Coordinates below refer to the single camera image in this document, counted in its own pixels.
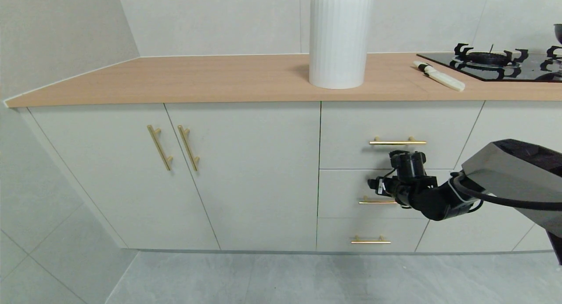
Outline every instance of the cabinet door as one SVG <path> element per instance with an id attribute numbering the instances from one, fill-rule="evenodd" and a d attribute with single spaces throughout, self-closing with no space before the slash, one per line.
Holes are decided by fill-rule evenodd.
<path id="1" fill-rule="evenodd" d="M 420 151 L 425 168 L 452 169 L 482 108 L 482 101 L 323 102 L 321 168 L 391 168 L 392 150 Z M 381 141 L 427 145 L 371 146 Z"/>
<path id="2" fill-rule="evenodd" d="M 506 138 L 562 152 L 561 123 L 559 101 L 486 101 L 455 169 L 490 142 Z"/>
<path id="3" fill-rule="evenodd" d="M 163 104 L 30 108 L 130 248 L 215 250 L 205 209 Z M 160 128 L 167 171 L 147 129 Z"/>
<path id="4" fill-rule="evenodd" d="M 474 213 L 430 221 L 416 251 L 512 251 L 532 226 L 516 209 L 484 202 Z"/>
<path id="5" fill-rule="evenodd" d="M 546 230 L 534 224 L 513 251 L 552 250 Z"/>
<path id="6" fill-rule="evenodd" d="M 318 102 L 166 108 L 190 130 L 193 178 L 222 250 L 315 250 Z"/>

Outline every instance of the gray tile floor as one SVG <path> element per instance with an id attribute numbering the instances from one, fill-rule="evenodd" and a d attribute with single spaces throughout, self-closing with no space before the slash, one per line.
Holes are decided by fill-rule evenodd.
<path id="1" fill-rule="evenodd" d="M 139 252 L 107 304 L 557 304 L 552 252 L 472 255 Z"/>

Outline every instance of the tiled wall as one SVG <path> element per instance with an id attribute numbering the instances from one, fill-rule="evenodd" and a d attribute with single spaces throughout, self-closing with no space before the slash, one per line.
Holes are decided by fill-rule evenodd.
<path id="1" fill-rule="evenodd" d="M 369 52 L 558 44 L 561 0 L 375 0 Z M 141 56 L 309 51 L 310 0 L 121 0 Z"/>
<path id="2" fill-rule="evenodd" d="M 138 57 L 119 0 L 0 0 L 2 98 Z M 118 248 L 16 110 L 0 106 L 2 303 L 104 304 Z"/>

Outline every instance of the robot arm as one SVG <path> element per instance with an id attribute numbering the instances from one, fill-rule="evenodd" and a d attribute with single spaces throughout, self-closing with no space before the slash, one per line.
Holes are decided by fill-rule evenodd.
<path id="1" fill-rule="evenodd" d="M 491 142 L 441 186 L 436 177 L 425 174 L 422 152 L 396 150 L 390 159 L 396 176 L 367 182 L 377 194 L 394 198 L 403 208 L 441 221 L 475 212 L 487 201 L 514 207 L 562 237 L 562 154 L 558 152 L 513 139 Z"/>

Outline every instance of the kitchen counter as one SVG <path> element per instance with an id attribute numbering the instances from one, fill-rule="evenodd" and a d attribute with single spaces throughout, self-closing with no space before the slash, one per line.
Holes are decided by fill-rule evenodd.
<path id="1" fill-rule="evenodd" d="M 79 75 L 6 100 L 8 107 L 179 102 L 562 100 L 549 82 L 482 82 L 452 69 L 465 82 L 456 92 L 412 66 L 415 54 L 369 54 L 365 83 L 331 90 L 308 82 L 307 54 L 141 57 Z"/>

